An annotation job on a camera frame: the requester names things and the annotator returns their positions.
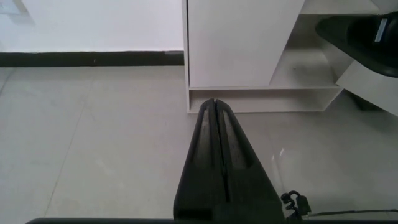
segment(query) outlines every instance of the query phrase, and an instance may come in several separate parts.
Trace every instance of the floor tile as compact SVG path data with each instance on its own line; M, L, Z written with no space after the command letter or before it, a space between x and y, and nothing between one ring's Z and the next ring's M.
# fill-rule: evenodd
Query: floor tile
M284 187L306 195L313 212L398 207L396 117L337 105L267 123Z
M68 151L92 73L18 68L0 96L0 222L42 217Z
M387 215L390 220L398 220L398 212L387 212Z
M14 71L15 68L0 68L0 90L7 80L7 77Z
M106 68L93 84L48 217L172 218L197 116L183 67Z

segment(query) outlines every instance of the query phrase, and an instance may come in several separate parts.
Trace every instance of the white shelf board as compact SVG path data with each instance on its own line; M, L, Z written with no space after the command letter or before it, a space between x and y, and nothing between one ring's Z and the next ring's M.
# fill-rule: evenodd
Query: white shelf board
M377 14L371 0L306 0L301 14Z
M190 90L292 90L339 89L321 49L292 47L284 50L269 86L201 87Z
M229 104L235 113L323 111L340 93L331 90L197 90L190 91L190 113L210 98Z

